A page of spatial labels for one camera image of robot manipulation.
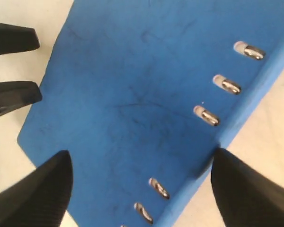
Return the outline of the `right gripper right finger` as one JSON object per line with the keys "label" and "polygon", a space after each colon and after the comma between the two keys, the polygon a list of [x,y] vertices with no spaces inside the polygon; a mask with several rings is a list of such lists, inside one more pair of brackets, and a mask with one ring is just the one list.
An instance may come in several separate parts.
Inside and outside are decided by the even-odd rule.
{"label": "right gripper right finger", "polygon": [[224,148],[211,170],[215,201],[227,227],[284,227],[284,188]]}

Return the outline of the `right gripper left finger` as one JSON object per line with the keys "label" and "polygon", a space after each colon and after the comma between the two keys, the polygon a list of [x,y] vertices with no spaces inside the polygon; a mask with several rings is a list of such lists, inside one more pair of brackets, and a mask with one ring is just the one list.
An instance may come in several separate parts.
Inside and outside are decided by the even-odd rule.
{"label": "right gripper left finger", "polygon": [[62,150],[0,193],[0,227],[58,227],[73,187],[69,151]]}

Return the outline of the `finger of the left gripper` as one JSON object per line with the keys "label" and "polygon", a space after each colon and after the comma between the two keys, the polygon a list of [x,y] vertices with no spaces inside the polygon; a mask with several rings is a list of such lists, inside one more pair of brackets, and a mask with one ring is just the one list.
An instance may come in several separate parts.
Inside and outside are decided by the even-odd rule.
{"label": "finger of the left gripper", "polygon": [[0,82],[0,116],[42,100],[42,94],[35,82]]}
{"label": "finger of the left gripper", "polygon": [[0,23],[0,55],[33,51],[39,47],[33,28]]}

